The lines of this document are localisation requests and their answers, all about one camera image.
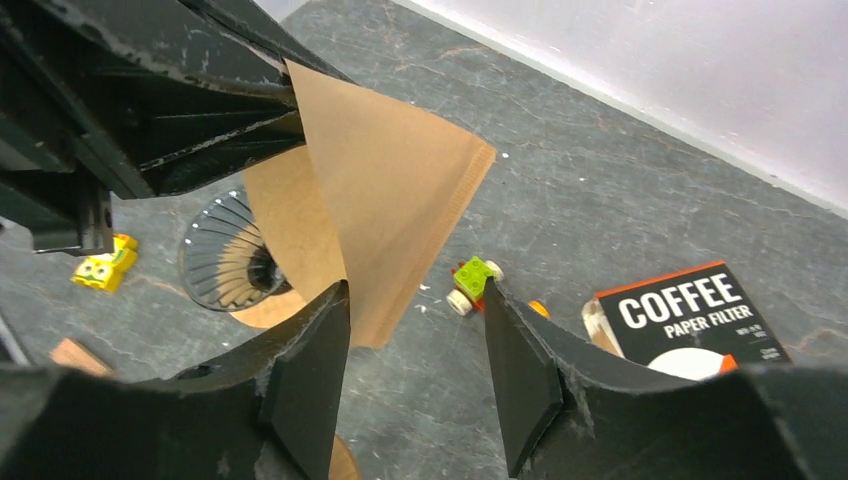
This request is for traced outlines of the brown paper coffee filter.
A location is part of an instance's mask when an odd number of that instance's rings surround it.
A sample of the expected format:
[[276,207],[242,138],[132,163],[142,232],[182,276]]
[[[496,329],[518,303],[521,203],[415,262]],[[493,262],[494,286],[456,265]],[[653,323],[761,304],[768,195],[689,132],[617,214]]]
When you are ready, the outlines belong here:
[[250,207],[294,290],[350,289],[351,343],[379,349],[496,157],[451,122],[295,62],[302,146],[248,168]]

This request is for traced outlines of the smoky grey dripper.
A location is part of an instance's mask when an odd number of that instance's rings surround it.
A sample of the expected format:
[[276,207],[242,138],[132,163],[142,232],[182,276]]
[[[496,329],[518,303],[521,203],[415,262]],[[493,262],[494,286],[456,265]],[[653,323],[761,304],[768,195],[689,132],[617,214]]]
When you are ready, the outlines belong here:
[[215,197],[189,222],[177,266],[189,298],[211,311],[243,311],[292,290],[243,186]]

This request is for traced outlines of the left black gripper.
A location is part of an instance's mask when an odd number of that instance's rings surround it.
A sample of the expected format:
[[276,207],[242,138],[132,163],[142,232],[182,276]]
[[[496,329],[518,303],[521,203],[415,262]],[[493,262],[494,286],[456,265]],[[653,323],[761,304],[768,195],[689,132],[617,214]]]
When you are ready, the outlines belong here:
[[[107,52],[194,86],[106,86]],[[181,195],[304,143],[288,60],[348,78],[252,1],[2,2],[2,219],[37,253],[112,251],[112,194]]]

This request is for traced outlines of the wooden ring stand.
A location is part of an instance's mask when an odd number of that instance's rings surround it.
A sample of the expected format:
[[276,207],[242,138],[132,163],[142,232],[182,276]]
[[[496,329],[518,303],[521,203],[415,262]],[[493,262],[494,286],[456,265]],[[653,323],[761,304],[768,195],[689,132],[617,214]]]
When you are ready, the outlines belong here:
[[256,329],[268,329],[298,313],[306,305],[295,290],[268,296],[247,309],[231,312],[238,322]]
[[362,480],[359,469],[352,451],[344,440],[336,435],[333,440],[331,462],[328,473],[329,480]]

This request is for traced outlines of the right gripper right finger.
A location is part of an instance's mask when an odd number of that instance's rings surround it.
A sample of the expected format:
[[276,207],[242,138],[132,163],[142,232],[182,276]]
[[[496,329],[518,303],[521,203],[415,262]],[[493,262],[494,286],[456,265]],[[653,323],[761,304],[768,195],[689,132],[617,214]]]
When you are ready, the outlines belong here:
[[690,381],[612,355],[497,281],[485,338],[512,479],[843,479],[847,370],[746,365]]

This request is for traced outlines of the orange coffee filter box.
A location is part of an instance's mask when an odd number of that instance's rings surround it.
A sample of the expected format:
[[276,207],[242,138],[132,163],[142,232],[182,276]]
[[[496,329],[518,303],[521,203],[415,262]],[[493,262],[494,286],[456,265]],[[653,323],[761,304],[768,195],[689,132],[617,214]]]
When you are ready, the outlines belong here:
[[599,348],[688,380],[790,360],[723,261],[599,292],[581,315]]

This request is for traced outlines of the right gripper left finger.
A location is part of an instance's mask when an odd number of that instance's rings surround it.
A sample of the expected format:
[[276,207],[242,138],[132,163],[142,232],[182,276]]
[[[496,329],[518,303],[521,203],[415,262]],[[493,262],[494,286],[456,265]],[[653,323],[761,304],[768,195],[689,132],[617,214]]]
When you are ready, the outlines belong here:
[[169,379],[1,369],[5,479],[325,479],[350,341],[338,281]]

